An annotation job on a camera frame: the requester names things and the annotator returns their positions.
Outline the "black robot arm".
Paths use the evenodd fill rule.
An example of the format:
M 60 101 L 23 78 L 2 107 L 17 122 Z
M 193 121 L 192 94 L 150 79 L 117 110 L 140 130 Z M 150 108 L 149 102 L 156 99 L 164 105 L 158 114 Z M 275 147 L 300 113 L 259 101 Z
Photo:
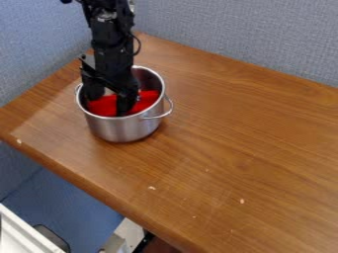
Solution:
M 124 117 L 136 104 L 138 81 L 132 67 L 140 49 L 140 40 L 132 33 L 134 13 L 128 0 L 58 0 L 62 4 L 76 1 L 90 30 L 93 54 L 82 54 L 80 76 L 88 101 L 96 101 L 110 90 L 116 95 L 116 116 Z

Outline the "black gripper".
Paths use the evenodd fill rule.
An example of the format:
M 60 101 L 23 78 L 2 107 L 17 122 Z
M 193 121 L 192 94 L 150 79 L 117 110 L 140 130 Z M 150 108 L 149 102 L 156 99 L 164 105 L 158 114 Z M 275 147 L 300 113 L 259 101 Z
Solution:
M 138 94 L 138 83 L 132 75 L 133 42 L 114 44 L 90 42 L 93 54 L 80 57 L 80 75 L 84 98 L 94 101 L 108 88 L 117 93 L 116 116 L 124 117 L 132 110 Z

